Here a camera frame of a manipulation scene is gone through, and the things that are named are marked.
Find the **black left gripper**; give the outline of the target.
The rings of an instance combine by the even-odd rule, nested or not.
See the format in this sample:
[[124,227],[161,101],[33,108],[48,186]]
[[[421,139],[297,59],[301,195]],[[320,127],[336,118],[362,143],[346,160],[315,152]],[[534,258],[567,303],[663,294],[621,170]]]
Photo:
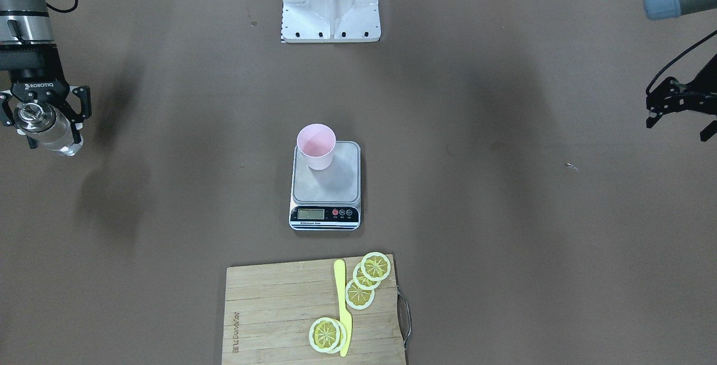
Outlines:
[[[696,103],[697,111],[716,115],[716,63],[709,62],[692,80],[692,89],[701,95]],[[707,142],[717,133],[717,120],[713,120],[699,133],[702,142]]]

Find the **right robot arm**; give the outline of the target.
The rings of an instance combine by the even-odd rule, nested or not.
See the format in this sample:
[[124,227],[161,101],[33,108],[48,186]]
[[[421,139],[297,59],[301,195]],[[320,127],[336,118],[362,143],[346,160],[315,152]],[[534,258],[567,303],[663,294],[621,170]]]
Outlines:
[[92,115],[91,90],[65,79],[46,0],[1,0],[2,125],[43,147],[72,157],[83,146],[80,133]]

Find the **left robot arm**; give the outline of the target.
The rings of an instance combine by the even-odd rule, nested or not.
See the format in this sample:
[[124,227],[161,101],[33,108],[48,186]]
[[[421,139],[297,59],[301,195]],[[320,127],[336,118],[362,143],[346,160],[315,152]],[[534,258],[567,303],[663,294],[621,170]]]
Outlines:
[[[714,10],[716,0],[643,0],[645,15],[650,20],[679,18],[692,13]],[[646,87],[645,103],[649,113],[646,127],[653,128],[665,115],[692,111],[705,115],[716,115],[716,57],[712,57],[688,83],[674,77],[666,77],[656,84],[660,76],[674,63],[689,52],[715,37],[715,32],[706,35],[674,57],[651,79]]]

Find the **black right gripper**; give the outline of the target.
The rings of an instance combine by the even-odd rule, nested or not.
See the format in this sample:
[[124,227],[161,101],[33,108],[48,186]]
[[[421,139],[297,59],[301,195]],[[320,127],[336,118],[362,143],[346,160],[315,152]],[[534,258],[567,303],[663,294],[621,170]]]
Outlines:
[[[56,44],[15,44],[1,46],[1,69],[10,75],[10,91],[1,92],[1,121],[24,136],[30,149],[37,149],[36,140],[25,134],[16,124],[10,107],[12,96],[21,102],[35,99],[54,107],[66,104],[66,118],[72,130],[80,130],[92,115],[91,89],[88,86],[69,86],[65,79]],[[70,105],[69,97],[78,99],[80,110]]]

